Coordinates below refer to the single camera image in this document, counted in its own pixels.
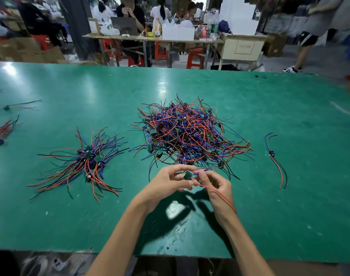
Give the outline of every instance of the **person's right hand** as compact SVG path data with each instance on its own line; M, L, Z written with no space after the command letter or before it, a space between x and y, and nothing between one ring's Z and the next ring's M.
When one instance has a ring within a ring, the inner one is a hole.
M217 191L223 194L225 198L229 200L229 202L234 204L233 191L231 189L230 181L223 178L221 175L212 170L196 170L194 171L194 173L198 173L198 175L195 177L195 180L200 180L202 185L205 185L212 189L217 189ZM210 202L214 209L216 220L218 221L221 227L224 227L228 218L232 217L233 215L236 215L234 212L233 205L231 206L227 200L225 200L221 195L219 195L217 192L213 191L210 188L205 189L207 190L208 195L210 197Z
M129 13L127 8L122 8L121 12L124 14L125 17L128 17Z

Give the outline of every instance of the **shoe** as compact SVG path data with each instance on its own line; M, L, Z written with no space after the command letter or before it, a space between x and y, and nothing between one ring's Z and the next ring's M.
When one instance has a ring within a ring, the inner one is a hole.
M299 68L298 70L296 70L296 69L294 68L294 66L290 66L290 67L288 67L288 68L286 68L286 69L283 69L283 72L287 72L287 73L289 73L289 74L296 74L297 72L301 72L301 71L302 71L301 68Z

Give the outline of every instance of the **green tabletop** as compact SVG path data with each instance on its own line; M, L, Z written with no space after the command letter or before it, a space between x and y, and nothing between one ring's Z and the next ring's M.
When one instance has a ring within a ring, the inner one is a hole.
M230 166L238 216L266 259L350 262L350 95L318 76L256 72L0 63L0 105L36 103L37 111L0 111L0 125L20 115L0 147L0 249L99 252L131 199L148 183L147 151L126 152L105 167L105 182L123 188L99 204L84 177L30 202L26 187L49 170L38 153L79 146L109 126L135 147L141 132L141 103L198 96L219 118L251 140L255 161ZM266 152L271 149L288 173L289 185ZM202 188L161 201L142 228L135 254L230 257L226 236L215 222Z

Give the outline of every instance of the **sneaker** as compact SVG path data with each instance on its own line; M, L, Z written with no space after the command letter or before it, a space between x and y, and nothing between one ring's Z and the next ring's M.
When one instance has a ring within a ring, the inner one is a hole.
M290 67L288 67L288 68L286 68L286 69L283 69L283 72L287 72L287 73L290 73L290 74L296 74L297 72L301 72L301 71L302 71L301 68L299 68L298 70L296 70L296 69L294 68L294 66L290 66Z

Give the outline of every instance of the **woman with ponytail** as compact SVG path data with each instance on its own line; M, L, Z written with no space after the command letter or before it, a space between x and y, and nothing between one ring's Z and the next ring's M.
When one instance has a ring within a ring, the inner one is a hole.
M99 22L110 22L111 17L116 17L116 14L110 9L108 0L98 0L99 4L92 9L92 17L96 18Z
M151 10L151 17L153 17L153 21L155 21L156 18L159 19L159 22L161 25L170 17L170 10L165 7L165 0L157 0L157 3L159 4L156 7L153 7Z

